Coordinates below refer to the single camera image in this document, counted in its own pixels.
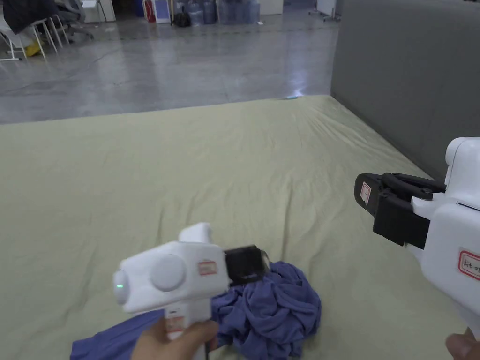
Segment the concrete floor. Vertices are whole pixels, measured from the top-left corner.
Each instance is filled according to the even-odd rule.
[[[328,94],[338,24],[285,10],[264,25],[90,25],[94,41],[47,63],[0,63],[0,123]]]

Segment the purple cloth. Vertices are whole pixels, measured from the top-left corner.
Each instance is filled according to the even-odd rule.
[[[212,299],[219,344],[233,343],[249,360],[300,357],[303,340],[320,324],[320,298],[303,272],[282,261],[270,269],[263,281]]]
[[[249,360],[301,356],[305,338],[316,333],[321,303],[302,271],[270,264],[263,281],[231,288],[212,299],[220,346],[233,344]],[[147,312],[72,344],[71,360],[128,360],[135,343],[163,311]]]
[[[74,341],[70,360],[130,360],[142,331],[163,317],[163,310],[137,315],[88,339]]]

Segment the hand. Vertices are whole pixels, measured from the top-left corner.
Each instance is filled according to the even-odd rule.
[[[198,348],[209,343],[210,350],[218,346],[218,324],[213,321],[195,323],[177,339],[167,337],[165,319],[162,318],[137,340],[131,360],[192,360]]]
[[[480,360],[480,341],[467,329],[463,335],[452,334],[445,342],[454,360]]]

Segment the round white button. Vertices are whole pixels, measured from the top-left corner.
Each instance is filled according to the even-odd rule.
[[[186,267],[176,255],[162,255],[150,271],[150,281],[160,291],[177,289],[185,281]]]

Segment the gray wall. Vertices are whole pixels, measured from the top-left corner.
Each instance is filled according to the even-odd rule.
[[[480,4],[345,0],[332,95],[435,178],[480,136]]]

